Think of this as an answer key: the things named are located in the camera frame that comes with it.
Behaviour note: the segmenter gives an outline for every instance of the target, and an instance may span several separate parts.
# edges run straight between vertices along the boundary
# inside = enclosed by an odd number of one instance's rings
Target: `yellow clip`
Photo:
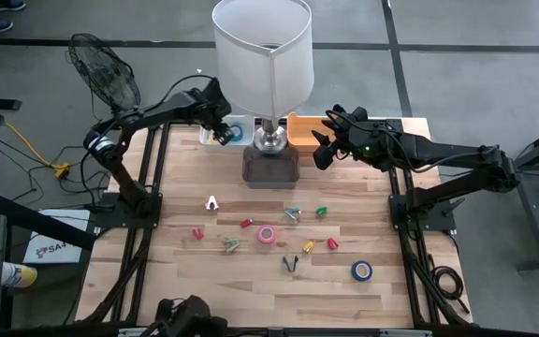
[[[303,252],[310,254],[311,251],[313,250],[313,246],[314,246],[313,242],[305,243],[305,245],[303,246]]]

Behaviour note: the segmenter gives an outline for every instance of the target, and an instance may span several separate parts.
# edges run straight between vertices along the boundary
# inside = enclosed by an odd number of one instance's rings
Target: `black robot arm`
[[[367,111],[346,113],[341,106],[326,111],[324,125],[334,131],[330,139],[313,131],[320,146],[313,153],[319,169],[327,169],[333,157],[352,156],[381,171],[409,169],[422,173],[435,166],[472,169],[452,181],[432,188],[407,191],[406,212],[421,214],[435,204],[482,189],[508,192],[518,185],[513,161],[498,146],[460,146],[434,143],[425,137],[402,132],[400,120],[370,120]]]
[[[128,208],[135,215],[145,216],[151,210],[149,192],[132,179],[122,164],[123,155],[128,150],[135,132],[164,123],[201,125],[212,131],[213,137],[220,144],[226,145],[234,134],[230,127],[222,122],[222,118],[230,112],[230,105],[220,91],[219,81],[213,79],[202,92],[194,88],[177,93],[159,105],[115,115],[94,126],[83,145],[120,185],[120,197]],[[121,130],[117,142],[106,136],[110,130]]]

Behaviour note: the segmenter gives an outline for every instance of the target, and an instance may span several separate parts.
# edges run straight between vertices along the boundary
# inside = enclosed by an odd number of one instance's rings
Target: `white lampshade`
[[[272,121],[313,89],[311,10],[301,0],[223,0],[213,9],[222,93],[236,113]]]

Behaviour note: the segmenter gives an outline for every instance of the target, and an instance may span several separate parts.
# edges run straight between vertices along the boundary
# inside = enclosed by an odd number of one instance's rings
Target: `pink tape roll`
[[[262,243],[272,243],[274,242],[274,240],[276,240],[276,230],[273,228],[273,226],[270,226],[270,225],[262,226],[259,229],[257,238]]]

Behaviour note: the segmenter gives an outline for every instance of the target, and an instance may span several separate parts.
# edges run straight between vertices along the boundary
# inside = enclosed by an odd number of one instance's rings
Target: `blue tape roll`
[[[357,281],[363,282],[371,279],[373,269],[368,261],[357,261],[353,264],[351,273]]]
[[[239,133],[234,133],[234,138],[231,141],[240,141],[242,139],[242,127],[240,125],[232,125],[230,126],[230,130],[238,129]]]

